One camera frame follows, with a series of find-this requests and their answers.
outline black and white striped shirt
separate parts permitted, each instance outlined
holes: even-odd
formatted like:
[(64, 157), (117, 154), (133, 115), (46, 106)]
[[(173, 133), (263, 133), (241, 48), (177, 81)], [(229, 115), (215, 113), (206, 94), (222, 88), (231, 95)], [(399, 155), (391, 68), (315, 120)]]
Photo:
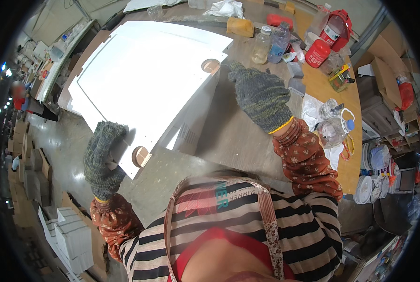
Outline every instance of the black and white striped shirt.
[[(171, 264), (200, 234), (211, 227), (226, 228), (266, 244), (256, 188), (249, 183), (227, 186), (227, 206), (217, 205), (216, 214), (199, 215), (176, 203), (171, 224)], [(294, 196), (271, 190), (284, 262), (300, 281), (328, 281), (340, 263), (342, 241), (337, 201), (328, 194), (313, 192)], [(168, 257), (163, 239), (164, 213), (141, 234), (123, 242), (120, 256), (129, 279), (165, 282)]]

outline apron strap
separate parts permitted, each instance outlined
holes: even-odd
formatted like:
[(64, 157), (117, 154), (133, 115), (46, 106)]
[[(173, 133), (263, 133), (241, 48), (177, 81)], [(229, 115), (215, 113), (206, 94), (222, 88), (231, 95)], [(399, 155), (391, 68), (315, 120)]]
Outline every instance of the apron strap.
[(186, 191), (191, 183), (209, 183), (222, 181), (226, 183), (226, 186), (233, 185), (237, 183), (250, 183), (252, 186), (258, 189), (258, 203), (259, 210), (262, 216), (263, 225), (265, 228), (266, 234), (266, 243), (268, 245), (269, 257), (271, 259), (271, 264), (273, 266), (273, 274), (276, 279), (284, 280), (284, 259), (282, 257), (282, 250), (279, 240), (279, 232), (277, 227), (276, 214), (273, 207), (273, 201), (271, 200), (270, 188), (268, 185), (261, 184), (256, 180), (246, 177), (199, 177), (199, 178), (185, 178), (182, 180), (174, 189), (173, 195), (169, 199), (168, 207), (164, 215), (164, 243), (166, 248), (166, 255), (168, 257), (168, 269), (169, 275), (171, 276), (172, 282), (177, 282), (177, 279), (173, 272), (173, 267), (171, 265), (171, 218), (174, 210), (174, 203), (176, 198), (180, 196), (181, 193)]

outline brown floral sleeve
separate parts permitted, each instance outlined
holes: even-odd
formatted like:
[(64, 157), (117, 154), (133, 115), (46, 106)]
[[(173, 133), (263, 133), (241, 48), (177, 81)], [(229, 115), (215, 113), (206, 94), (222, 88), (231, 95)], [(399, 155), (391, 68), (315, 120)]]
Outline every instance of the brown floral sleeve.
[(131, 204), (122, 195), (114, 194), (109, 203), (103, 204), (94, 199), (89, 211), (94, 225), (99, 227), (100, 234), (108, 243), (108, 253), (118, 262), (122, 262), (119, 256), (120, 245), (144, 230)]
[(295, 195), (311, 192), (327, 193), (342, 199), (337, 171), (326, 159), (319, 138), (309, 131), (306, 122), (294, 118), (289, 130), (273, 138), (274, 152), (282, 158), (284, 174), (292, 180)]

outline round cutout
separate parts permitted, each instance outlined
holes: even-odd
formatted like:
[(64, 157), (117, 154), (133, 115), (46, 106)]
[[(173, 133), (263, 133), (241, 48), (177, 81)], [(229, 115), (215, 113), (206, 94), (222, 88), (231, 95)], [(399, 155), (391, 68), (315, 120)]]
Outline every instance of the round cutout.
[(136, 147), (131, 154), (131, 160), (137, 167), (144, 167), (145, 159), (148, 157), (149, 151), (143, 146)]
[(214, 74), (221, 67), (220, 62), (217, 59), (206, 59), (202, 65), (202, 70), (209, 74)]

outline gray knit glove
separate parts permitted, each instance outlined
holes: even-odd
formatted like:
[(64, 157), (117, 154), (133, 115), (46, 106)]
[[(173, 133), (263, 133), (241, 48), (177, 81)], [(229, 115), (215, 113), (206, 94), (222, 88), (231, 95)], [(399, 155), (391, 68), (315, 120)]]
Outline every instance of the gray knit glove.
[(101, 121), (84, 152), (84, 178), (91, 185), (94, 196), (100, 202), (107, 202), (119, 190), (126, 173), (120, 166), (110, 170), (105, 161), (111, 146), (119, 143), (127, 131), (122, 125)]
[(238, 62), (229, 63), (229, 80), (235, 82), (240, 108), (267, 133), (273, 133), (291, 121), (286, 103), (290, 99), (284, 81), (256, 68), (246, 69)]

